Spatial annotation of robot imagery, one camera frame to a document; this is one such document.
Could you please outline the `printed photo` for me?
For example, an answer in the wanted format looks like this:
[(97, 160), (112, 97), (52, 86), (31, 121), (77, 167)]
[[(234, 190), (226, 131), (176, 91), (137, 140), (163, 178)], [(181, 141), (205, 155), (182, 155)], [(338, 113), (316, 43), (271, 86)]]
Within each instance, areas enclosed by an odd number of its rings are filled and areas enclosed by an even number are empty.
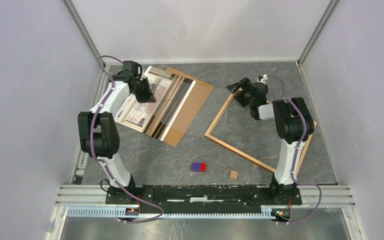
[(114, 121), (163, 142), (196, 81), (154, 66), (147, 68), (145, 76), (155, 102), (139, 103), (131, 94), (115, 114)]

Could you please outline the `wooden picture frame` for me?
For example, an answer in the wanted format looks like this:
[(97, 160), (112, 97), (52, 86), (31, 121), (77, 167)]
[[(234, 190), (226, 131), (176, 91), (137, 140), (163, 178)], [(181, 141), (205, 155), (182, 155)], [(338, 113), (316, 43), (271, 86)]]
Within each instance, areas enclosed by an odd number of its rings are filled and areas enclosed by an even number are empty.
[(204, 136), (232, 153), (274, 173), (279, 165), (282, 140), (273, 118), (255, 120), (231, 93)]

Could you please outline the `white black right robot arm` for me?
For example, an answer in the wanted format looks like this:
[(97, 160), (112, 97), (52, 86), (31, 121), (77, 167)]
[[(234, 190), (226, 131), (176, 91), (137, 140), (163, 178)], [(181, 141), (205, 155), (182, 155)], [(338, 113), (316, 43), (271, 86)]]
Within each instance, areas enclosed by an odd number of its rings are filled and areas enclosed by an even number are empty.
[(282, 204), (297, 188), (299, 158), (315, 125), (302, 97), (283, 97), (268, 102), (266, 81), (269, 78), (270, 75), (264, 74), (251, 82), (245, 77), (227, 85), (226, 89), (242, 107), (249, 107), (250, 115), (255, 120), (274, 120), (281, 146), (268, 196), (273, 203)]

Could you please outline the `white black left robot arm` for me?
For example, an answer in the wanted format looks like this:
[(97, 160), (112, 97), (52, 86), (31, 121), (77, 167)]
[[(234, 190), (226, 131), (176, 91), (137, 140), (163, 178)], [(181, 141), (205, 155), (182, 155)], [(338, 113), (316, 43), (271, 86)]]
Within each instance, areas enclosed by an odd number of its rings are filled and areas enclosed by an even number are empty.
[(135, 61), (123, 61), (122, 70), (115, 75), (108, 74), (108, 77), (108, 87), (98, 103), (77, 116), (80, 148), (107, 174), (107, 194), (131, 204), (137, 199), (137, 190), (119, 154), (120, 136), (113, 112), (129, 96), (134, 96), (139, 103), (154, 103), (156, 99), (143, 67)]

